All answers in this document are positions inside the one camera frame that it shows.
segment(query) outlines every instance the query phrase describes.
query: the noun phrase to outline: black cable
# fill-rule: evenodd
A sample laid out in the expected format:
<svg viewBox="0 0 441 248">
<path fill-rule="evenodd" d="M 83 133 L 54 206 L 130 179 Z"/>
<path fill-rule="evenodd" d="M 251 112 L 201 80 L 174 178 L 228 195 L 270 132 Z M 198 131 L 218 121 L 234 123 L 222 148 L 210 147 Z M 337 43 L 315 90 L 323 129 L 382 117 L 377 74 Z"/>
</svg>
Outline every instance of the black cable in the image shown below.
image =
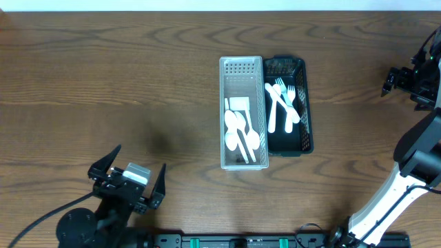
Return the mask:
<svg viewBox="0 0 441 248">
<path fill-rule="evenodd" d="M 304 227 L 309 227 L 309 226 L 317 227 L 317 228 L 319 228 L 319 230 L 321 230 L 321 232 L 322 232 L 323 234 L 326 234 L 326 233 L 323 231 L 322 227 L 320 227 L 319 225 L 317 225 L 317 224 L 315 224 L 315 223 L 306 223 L 306 224 L 304 224 L 304 225 L 301 226 L 300 229 L 294 234 L 294 239 L 296 239 L 296 242 L 297 242 L 302 248 L 306 248 L 306 247 L 302 245 L 302 241 L 301 241 L 301 240 L 297 239 L 297 234 L 300 233 Z M 325 237 L 323 238 L 322 244 L 319 245 L 319 246 L 317 246 L 317 248 L 321 248 L 321 247 L 324 247 L 324 246 L 325 246 L 325 239 L 326 239 L 326 235 L 325 235 Z"/>
<path fill-rule="evenodd" d="M 40 224 L 43 220 L 53 216 L 54 214 L 57 214 L 60 211 L 63 211 L 64 209 L 67 209 L 68 207 L 71 207 L 77 203 L 82 202 L 83 200 L 86 200 L 88 198 L 90 198 L 91 196 L 94 195 L 94 192 L 91 192 L 83 197 L 80 197 L 74 201 L 72 201 L 71 203 L 68 203 L 66 205 L 63 205 L 55 210 L 50 211 L 49 213 L 43 215 L 42 217 L 40 217 L 38 220 L 34 221 L 33 223 L 31 223 L 30 225 L 28 225 L 23 231 L 21 231 L 21 233 L 19 235 L 17 235 L 17 237 L 14 238 L 14 240 L 8 245 L 8 248 L 13 248 L 16 243 L 25 235 L 27 234 L 32 228 L 34 228 L 35 226 L 37 226 L 38 224 Z"/>
<path fill-rule="evenodd" d="M 363 236 L 363 238 L 361 238 L 356 244 L 354 245 L 349 245 L 349 247 L 358 247 L 359 245 L 361 245 L 362 242 L 364 242 L 366 240 L 367 237 L 369 237 L 369 235 L 371 235 L 373 233 L 373 231 L 375 231 L 375 229 L 381 225 L 381 223 L 383 223 L 383 221 L 387 218 L 387 216 L 389 216 L 389 214 L 391 214 L 391 212 L 404 200 L 404 198 L 406 198 L 406 196 L 408 194 L 410 194 L 412 192 L 412 190 L 414 189 L 425 189 L 428 192 L 434 193 L 434 194 L 441 194 L 440 190 L 436 190 L 436 189 L 431 189 L 427 186 L 420 186 L 420 185 L 415 185 L 415 186 L 411 186 L 408 187 L 407 190 L 403 193 L 403 195 L 392 205 L 392 207 L 384 214 L 384 216 L 380 219 L 377 220 L 377 222 L 375 223 L 375 225 Z"/>
</svg>

